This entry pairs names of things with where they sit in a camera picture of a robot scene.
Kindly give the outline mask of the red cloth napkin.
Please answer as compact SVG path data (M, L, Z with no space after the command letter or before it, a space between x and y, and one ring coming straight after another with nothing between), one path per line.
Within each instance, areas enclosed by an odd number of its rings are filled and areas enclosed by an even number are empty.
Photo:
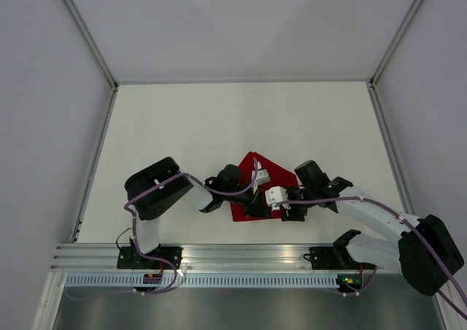
M255 170L254 158L259 162L260 168L265 169L269 175L269 181L260 186L264 191L275 186L281 186L283 188L298 187L298 178L293 172L282 168L280 165L256 152L249 152L239 164L239 168L242 170L240 183L243 186L246 186L251 181L252 173ZM240 204L230 203L230 206L232 220L236 223L280 219L281 214L284 212L283 209L272 211L271 208L268 207L269 215L267 217L252 217L246 214L245 208Z

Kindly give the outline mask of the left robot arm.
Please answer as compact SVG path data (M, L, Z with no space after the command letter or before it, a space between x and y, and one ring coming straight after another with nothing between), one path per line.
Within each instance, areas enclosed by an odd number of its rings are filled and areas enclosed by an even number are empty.
M160 216L180 200L202 213L211 213L230 202L241 206L247 216L268 218L270 212L263 203L261 186L270 181L269 173L254 160L248 184L241 184L242 175L240 167L229 164L217 176L201 182L182 171L171 157L131 175L124 184L128 200L124 209L132 215L135 262L145 269L158 263Z

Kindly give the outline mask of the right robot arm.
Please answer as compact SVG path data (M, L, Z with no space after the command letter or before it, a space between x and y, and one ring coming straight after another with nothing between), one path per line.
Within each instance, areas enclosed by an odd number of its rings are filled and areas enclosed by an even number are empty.
M420 218L398 212L372 199L343 177L330 179L315 161L296 167L301 184L280 188L284 220L302 221L319 206L355 220L378 237L350 229L332 244L331 259L341 269L358 264L381 267L404 277L424 296L433 296L452 281L465 261L444 222L435 215Z

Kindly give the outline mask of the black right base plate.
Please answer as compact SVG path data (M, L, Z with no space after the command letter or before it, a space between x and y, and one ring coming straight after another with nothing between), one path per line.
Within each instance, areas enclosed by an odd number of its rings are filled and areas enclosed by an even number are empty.
M303 258L312 265L313 270L334 271L366 271L373 270L375 266L369 263L359 263L353 260L346 250L335 250L331 246L310 247Z

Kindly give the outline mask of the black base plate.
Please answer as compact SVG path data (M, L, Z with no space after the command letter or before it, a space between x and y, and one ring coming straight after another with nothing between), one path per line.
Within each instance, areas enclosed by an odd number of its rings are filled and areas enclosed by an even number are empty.
M303 258L312 265L313 270L334 271L366 271L373 270L375 266L369 263L359 263L353 260L346 250L335 250L331 246L310 247Z
M158 246L146 255L162 258L171 262L179 269L182 261L182 248L178 246ZM143 258L139 255L133 245L121 247L117 259L117 269L169 269L162 261Z

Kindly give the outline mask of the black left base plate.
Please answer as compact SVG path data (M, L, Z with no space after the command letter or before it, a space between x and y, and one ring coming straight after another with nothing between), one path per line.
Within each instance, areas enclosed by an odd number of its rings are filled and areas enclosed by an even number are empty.
M179 269L182 261L182 248L178 246L158 246L146 255L162 258L171 262ZM143 258L139 255L133 245L121 247L117 259L117 269L169 269L162 261Z

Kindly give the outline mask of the aluminium front rail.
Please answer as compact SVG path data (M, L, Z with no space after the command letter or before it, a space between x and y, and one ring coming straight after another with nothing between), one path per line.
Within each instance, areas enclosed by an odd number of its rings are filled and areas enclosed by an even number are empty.
M307 273L304 258L310 248L324 244L181 244L171 258L181 272L194 273ZM120 248L115 244L59 244L50 262L52 272L116 272Z

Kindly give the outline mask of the left aluminium frame post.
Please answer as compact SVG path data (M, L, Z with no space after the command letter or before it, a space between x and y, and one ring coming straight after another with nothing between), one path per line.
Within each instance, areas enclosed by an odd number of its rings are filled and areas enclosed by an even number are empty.
M104 79L107 81L110 88L115 91L118 87L118 83L114 78L110 68L107 65L101 51L99 50L98 45L96 44L95 39L93 38L88 25L82 18L82 15L75 4L74 0L61 0L62 4L65 6L66 11L68 12L70 18L72 19L73 24L77 28L79 35L81 36L85 46L88 49L92 59L98 67L98 70L101 72Z

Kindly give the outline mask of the aluminium frame post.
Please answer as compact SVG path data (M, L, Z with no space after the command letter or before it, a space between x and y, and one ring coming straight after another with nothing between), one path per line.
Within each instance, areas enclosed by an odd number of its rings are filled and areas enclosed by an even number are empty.
M62 4L65 6L66 11L68 12L70 18L72 19L73 24L77 28L79 35L81 36L85 46L88 49L92 59L98 67L98 70L101 72L104 79L107 81L110 88L115 91L118 87L118 83L114 78L110 68L107 65L101 51L99 50L98 45L96 44L95 39L93 38L88 25L82 18L82 15L75 4L74 0L61 0Z
M406 11L401 23L398 25L390 44L387 46L382 58L380 59L374 73L369 78L367 86L374 88L378 81L382 78L385 70L390 64L393 56L395 55L398 46L401 44L403 38L405 37L407 31L411 27L414 19L416 18L418 12L420 11L422 5L425 3L425 0L412 0L408 10Z

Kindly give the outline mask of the right aluminium frame post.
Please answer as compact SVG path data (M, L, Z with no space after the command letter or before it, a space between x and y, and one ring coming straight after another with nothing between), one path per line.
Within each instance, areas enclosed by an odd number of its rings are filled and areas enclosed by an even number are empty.
M420 11L422 5L425 3L425 0L412 0L408 10L406 11L401 23L398 25L390 44L387 46L382 58L380 59L374 73L369 78L367 86L374 88L378 81L382 78L385 70L390 64L393 56L395 55L398 46L401 44L403 38L405 37L407 31L411 27L414 19L416 18L418 12Z

